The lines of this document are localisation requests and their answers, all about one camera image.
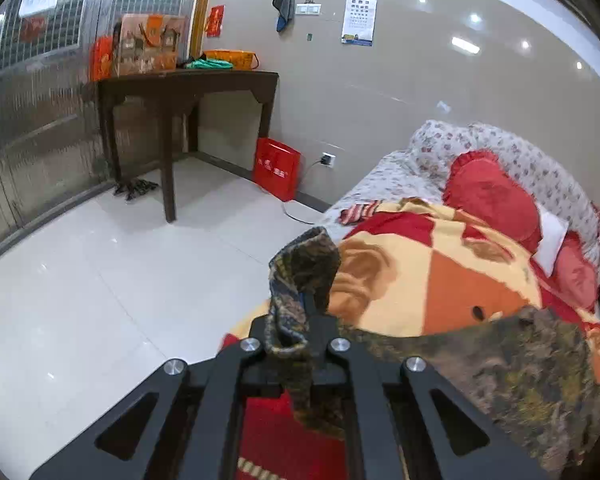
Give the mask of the dark floral patterned shirt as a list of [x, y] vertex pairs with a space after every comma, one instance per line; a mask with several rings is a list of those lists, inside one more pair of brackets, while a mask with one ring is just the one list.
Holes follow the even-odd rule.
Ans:
[[[270, 261], [270, 305], [265, 348], [278, 359], [294, 418], [306, 428], [340, 437], [341, 403], [312, 392], [317, 359], [310, 353], [309, 315], [335, 311], [349, 238], [335, 245], [323, 228], [295, 238]], [[577, 325], [528, 304], [496, 321], [416, 337], [393, 337], [357, 328], [337, 316], [337, 334], [380, 362], [421, 356], [488, 415], [554, 478], [577, 468], [600, 438], [600, 385], [593, 356]]]

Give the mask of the orange red patchwork blanket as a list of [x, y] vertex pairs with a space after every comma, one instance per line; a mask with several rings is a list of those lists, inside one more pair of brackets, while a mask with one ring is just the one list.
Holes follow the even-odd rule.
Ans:
[[[406, 198], [381, 205], [343, 240], [332, 241], [341, 245], [349, 238], [362, 246], [344, 253], [336, 309], [326, 313], [337, 322], [337, 316], [344, 314], [362, 330], [416, 337], [496, 321], [528, 304], [551, 310], [582, 330], [600, 385], [596, 305], [593, 312], [573, 307], [531, 252], [481, 219]], [[311, 479], [343, 478], [343, 436], [331, 437], [300, 425], [314, 434]]]

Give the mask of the right red heart pillow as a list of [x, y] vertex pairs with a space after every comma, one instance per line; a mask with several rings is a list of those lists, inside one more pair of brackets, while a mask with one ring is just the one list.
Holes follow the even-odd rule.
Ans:
[[583, 255], [577, 232], [568, 231], [557, 254], [552, 280], [562, 296], [588, 312], [595, 310], [598, 299], [596, 269]]

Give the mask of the red heart pillow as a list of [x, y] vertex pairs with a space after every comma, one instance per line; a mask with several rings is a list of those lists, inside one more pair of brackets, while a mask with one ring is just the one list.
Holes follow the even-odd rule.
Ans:
[[577, 232], [568, 231], [557, 254], [552, 280], [562, 296], [588, 312], [595, 310], [598, 299], [596, 269], [583, 255]]
[[532, 254], [542, 240], [533, 197], [506, 174], [491, 151], [471, 151], [454, 159], [443, 203], [481, 219]]

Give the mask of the black shoes on floor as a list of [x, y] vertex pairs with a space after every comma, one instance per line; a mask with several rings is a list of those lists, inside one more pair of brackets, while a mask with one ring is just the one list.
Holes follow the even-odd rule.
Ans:
[[129, 203], [148, 193], [158, 190], [158, 188], [159, 185], [156, 182], [148, 181], [146, 179], [131, 179], [117, 184], [114, 188], [114, 196], [123, 196]]

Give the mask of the floral bed sheet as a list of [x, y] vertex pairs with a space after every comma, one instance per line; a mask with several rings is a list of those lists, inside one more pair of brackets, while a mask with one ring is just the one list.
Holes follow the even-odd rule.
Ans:
[[411, 150], [394, 151], [384, 156], [360, 182], [336, 200], [317, 221], [317, 225], [324, 226], [331, 237], [340, 238], [351, 229], [338, 221], [343, 209], [374, 200], [398, 202], [401, 198], [411, 196], [440, 203], [442, 191], [419, 172]]

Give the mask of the white square pillow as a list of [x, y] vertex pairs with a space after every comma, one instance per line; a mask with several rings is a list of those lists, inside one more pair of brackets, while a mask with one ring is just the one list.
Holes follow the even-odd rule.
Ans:
[[567, 221], [552, 214], [542, 204], [537, 203], [540, 215], [541, 240], [533, 254], [533, 260], [546, 276], [551, 276], [562, 243], [569, 229]]

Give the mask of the left red heart pillow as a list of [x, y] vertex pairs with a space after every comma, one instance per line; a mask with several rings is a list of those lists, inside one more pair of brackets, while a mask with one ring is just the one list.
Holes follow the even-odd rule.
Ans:
[[454, 159], [443, 203], [481, 219], [532, 254], [542, 240], [533, 197], [506, 174], [491, 151], [471, 151]]

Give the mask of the floral padded headboard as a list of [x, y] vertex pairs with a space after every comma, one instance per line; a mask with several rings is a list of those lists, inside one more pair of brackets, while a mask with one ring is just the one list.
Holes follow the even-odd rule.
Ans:
[[600, 283], [600, 210], [559, 162], [521, 136], [482, 122], [460, 127], [429, 119], [412, 135], [404, 167], [442, 191], [457, 156], [477, 150], [498, 156], [509, 177], [568, 222], [569, 229], [578, 233], [583, 255], [596, 269]]

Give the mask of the dark wooden side table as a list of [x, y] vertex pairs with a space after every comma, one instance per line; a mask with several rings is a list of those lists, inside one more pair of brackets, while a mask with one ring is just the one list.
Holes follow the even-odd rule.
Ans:
[[114, 182], [124, 182], [114, 126], [114, 109], [126, 99], [139, 98], [154, 107], [158, 118], [159, 168], [164, 218], [176, 220], [173, 179], [173, 118], [188, 116], [211, 93], [248, 91], [261, 105], [258, 136], [266, 138], [279, 74], [265, 70], [167, 70], [100, 80], [96, 84], [99, 127]]

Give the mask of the green bundle on table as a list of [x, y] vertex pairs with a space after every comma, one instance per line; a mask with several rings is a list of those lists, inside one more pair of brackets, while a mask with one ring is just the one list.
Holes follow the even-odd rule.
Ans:
[[234, 65], [216, 58], [197, 58], [192, 62], [185, 63], [183, 67], [188, 70], [232, 70]]

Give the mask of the orange basket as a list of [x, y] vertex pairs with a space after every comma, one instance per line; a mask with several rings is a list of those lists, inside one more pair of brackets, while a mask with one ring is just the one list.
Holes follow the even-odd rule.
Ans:
[[213, 49], [204, 50], [208, 60], [230, 63], [234, 70], [256, 70], [260, 66], [258, 56], [252, 51]]

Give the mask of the brown gift box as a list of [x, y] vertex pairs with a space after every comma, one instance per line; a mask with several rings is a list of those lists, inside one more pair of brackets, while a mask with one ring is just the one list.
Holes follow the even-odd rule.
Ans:
[[169, 14], [123, 14], [114, 26], [115, 77], [175, 70], [185, 18]]

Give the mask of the orange small box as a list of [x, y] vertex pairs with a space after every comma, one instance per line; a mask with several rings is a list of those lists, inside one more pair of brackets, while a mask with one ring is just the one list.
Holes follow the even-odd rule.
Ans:
[[114, 40], [111, 36], [97, 37], [90, 57], [90, 81], [107, 79], [111, 75]]

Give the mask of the dark hanging cloth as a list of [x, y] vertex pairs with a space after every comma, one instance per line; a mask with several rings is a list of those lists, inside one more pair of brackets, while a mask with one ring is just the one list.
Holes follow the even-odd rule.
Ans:
[[272, 6], [277, 11], [276, 32], [281, 34], [294, 19], [296, 0], [272, 0]]

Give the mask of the white wall socket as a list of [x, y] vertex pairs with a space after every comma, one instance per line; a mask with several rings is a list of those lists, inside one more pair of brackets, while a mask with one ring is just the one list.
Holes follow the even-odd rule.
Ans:
[[334, 154], [324, 153], [321, 157], [321, 164], [332, 168], [335, 166], [336, 156]]

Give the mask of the red paper wall decoration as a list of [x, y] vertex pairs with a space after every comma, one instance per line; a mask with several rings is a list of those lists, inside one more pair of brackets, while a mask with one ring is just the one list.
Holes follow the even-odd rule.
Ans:
[[221, 36], [225, 6], [212, 6], [206, 23], [206, 36], [208, 38], [218, 38]]

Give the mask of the eye chart wall poster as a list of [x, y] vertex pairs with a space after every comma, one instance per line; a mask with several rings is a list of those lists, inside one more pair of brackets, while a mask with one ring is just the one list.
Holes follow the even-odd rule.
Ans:
[[341, 42], [371, 47], [374, 39], [377, 0], [346, 0]]

